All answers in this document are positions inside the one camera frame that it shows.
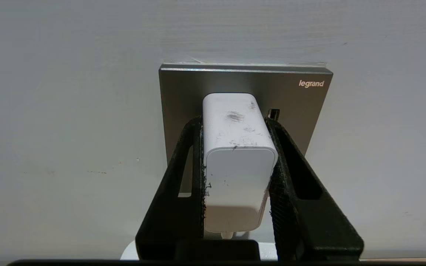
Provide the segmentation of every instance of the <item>scratch mark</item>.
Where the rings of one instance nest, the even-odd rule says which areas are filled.
[[[95,173],[95,174],[106,174],[106,172],[97,172],[97,171],[87,171],[88,173]]]
[[[200,61],[200,60],[198,60],[198,59],[196,59],[195,57],[193,57],[193,56],[188,56],[190,59],[192,59],[193,61],[195,61],[195,62],[197,62],[197,63],[200,63],[200,64],[205,64],[205,62],[202,62],[202,61]]]

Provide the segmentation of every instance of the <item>white power adapter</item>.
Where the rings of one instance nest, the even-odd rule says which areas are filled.
[[[259,227],[277,150],[254,96],[213,93],[203,99],[204,228],[231,238]]]

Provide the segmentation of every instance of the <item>legrand logo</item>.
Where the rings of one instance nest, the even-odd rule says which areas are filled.
[[[304,86],[306,88],[310,86],[323,86],[325,81],[319,82],[319,81],[301,81],[299,82],[299,86]]]

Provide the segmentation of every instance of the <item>gray metal wall plate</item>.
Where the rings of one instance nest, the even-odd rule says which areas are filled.
[[[305,154],[332,77],[331,71],[320,67],[162,65],[159,78],[167,160],[183,126],[202,114],[203,98],[215,92],[250,93],[263,116],[269,109],[279,109],[278,121]],[[312,86],[306,82],[323,83]]]

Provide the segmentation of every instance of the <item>smudge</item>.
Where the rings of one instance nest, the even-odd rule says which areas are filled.
[[[243,129],[244,129],[244,131],[247,131],[249,133],[253,133],[254,131],[256,131],[254,128],[251,128],[250,126],[247,126],[247,127],[243,128]]]
[[[249,111],[255,111],[256,110],[256,108],[257,108],[257,106],[254,104],[254,102],[251,102],[250,104],[249,104],[249,107],[248,107],[248,109],[249,109]]]
[[[87,171],[88,173],[95,173],[95,174],[106,174],[106,172],[97,172],[97,171]]]
[[[51,175],[52,177],[55,175],[55,171],[52,168],[46,167],[45,171],[47,174]]]
[[[235,123],[241,123],[244,121],[244,116],[238,112],[229,112],[226,116],[226,119]]]

